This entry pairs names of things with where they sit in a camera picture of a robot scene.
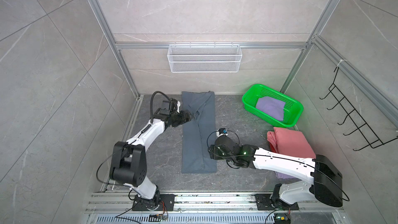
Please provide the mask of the grey blue t shirt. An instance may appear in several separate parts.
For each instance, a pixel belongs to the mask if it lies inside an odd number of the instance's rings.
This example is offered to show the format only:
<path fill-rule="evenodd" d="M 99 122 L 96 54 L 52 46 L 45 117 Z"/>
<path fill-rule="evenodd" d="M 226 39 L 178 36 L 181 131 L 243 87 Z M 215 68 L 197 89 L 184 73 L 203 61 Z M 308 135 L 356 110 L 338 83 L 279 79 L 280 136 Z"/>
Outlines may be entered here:
<path fill-rule="evenodd" d="M 217 162 L 211 159 L 208 144 L 214 144 L 216 134 L 215 93 L 182 92 L 183 109 L 190 112 L 192 120 L 182 125 L 183 174 L 217 172 Z"/>

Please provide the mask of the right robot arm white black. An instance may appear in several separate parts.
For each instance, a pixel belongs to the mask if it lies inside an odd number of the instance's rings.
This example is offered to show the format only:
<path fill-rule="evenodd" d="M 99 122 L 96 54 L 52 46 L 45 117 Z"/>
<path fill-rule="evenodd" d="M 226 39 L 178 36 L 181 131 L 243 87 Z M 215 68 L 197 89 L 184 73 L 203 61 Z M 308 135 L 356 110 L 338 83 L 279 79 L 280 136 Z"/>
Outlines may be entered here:
<path fill-rule="evenodd" d="M 237 168 L 269 170 L 298 179 L 291 184 L 276 184 L 265 202 L 274 209 L 289 208 L 303 201 L 319 201 L 342 207 L 349 201 L 342 187 L 342 174 L 325 156 L 298 158 L 277 154 L 254 145 L 240 145 L 226 134 L 208 145 L 210 158 L 232 162 Z"/>

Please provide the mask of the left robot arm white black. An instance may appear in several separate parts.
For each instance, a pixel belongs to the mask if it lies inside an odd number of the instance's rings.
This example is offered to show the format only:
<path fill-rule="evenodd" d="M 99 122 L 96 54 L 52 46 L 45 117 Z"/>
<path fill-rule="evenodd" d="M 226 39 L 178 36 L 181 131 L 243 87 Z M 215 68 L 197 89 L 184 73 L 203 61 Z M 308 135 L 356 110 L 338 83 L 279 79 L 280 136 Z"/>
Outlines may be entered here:
<path fill-rule="evenodd" d="M 136 135 L 115 144 L 109 169 L 110 179 L 130 187 L 143 200 L 154 200 L 157 197 L 158 187 L 146 175 L 146 151 L 167 128 L 175 128 L 191 120 L 190 113 L 180 107 L 178 100 L 166 99 Z"/>

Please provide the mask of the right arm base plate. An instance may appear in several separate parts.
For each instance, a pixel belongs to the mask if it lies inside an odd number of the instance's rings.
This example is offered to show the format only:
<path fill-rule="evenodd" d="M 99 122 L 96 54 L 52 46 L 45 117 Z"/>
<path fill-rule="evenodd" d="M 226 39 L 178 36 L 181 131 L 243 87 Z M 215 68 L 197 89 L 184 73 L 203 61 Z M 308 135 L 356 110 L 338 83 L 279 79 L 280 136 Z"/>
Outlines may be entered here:
<path fill-rule="evenodd" d="M 299 206 L 297 203 L 288 204 L 280 199 L 274 198 L 271 194 L 255 194 L 255 202 L 259 211 L 298 211 Z"/>

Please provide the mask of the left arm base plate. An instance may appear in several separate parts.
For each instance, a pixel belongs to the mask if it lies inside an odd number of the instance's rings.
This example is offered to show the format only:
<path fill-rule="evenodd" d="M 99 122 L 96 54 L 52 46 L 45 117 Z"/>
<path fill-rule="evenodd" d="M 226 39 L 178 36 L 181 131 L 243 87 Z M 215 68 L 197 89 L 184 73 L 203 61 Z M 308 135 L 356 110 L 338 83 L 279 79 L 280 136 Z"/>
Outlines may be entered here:
<path fill-rule="evenodd" d="M 155 195 L 152 200 L 148 200 L 136 196 L 132 211 L 163 211 L 164 208 L 166 211 L 172 211 L 175 197 L 173 194 L 160 194 Z"/>

